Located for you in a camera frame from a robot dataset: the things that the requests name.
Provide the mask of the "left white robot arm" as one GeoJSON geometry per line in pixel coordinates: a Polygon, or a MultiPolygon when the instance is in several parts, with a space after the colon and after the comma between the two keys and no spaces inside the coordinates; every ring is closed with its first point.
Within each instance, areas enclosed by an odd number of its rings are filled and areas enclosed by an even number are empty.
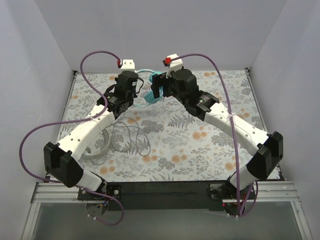
{"type": "Polygon", "coordinates": [[[106,196],[103,178],[84,170],[79,160],[88,145],[112,124],[122,113],[126,112],[137,97],[136,86],[139,75],[133,71],[123,71],[116,78],[114,92],[107,89],[104,93],[107,103],[101,97],[88,115],[88,121],[76,126],[67,136],[53,144],[44,146],[44,164],[47,173],[68,188],[78,186],[89,189],[95,200],[106,196]]]}

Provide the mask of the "teal white headphones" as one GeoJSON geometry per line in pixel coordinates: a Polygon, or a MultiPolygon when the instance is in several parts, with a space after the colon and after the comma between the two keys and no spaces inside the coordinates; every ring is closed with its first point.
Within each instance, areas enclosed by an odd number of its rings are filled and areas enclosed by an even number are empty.
{"type": "MultiPolygon", "coordinates": [[[[152,84],[153,83],[153,76],[155,75],[161,75],[162,73],[160,71],[155,71],[152,69],[140,69],[140,70],[136,70],[135,71],[137,74],[140,73],[150,73],[150,76],[148,77],[149,82],[152,84]]],[[[145,100],[146,104],[145,105],[140,105],[138,103],[134,103],[133,105],[137,108],[145,108],[148,107],[150,105],[155,104],[156,102],[158,102],[159,100],[161,100],[163,98],[163,89],[160,88],[160,92],[161,94],[159,95],[158,98],[154,97],[153,91],[150,90],[148,93],[145,94],[145,96],[143,97],[143,99],[145,100]]]]}

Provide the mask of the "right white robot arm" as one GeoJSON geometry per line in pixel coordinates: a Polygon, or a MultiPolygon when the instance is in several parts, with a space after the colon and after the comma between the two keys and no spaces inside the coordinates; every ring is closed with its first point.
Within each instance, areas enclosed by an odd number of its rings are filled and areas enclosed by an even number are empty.
{"type": "Polygon", "coordinates": [[[239,198],[254,181],[266,180],[283,159],[284,139],[279,132],[268,133],[228,113],[218,98],[199,89],[197,78],[190,70],[182,68],[170,77],[166,73],[156,74],[152,76],[151,89],[155,98],[174,97],[192,116],[236,137],[237,143],[252,156],[222,187],[230,198],[239,198]]]}

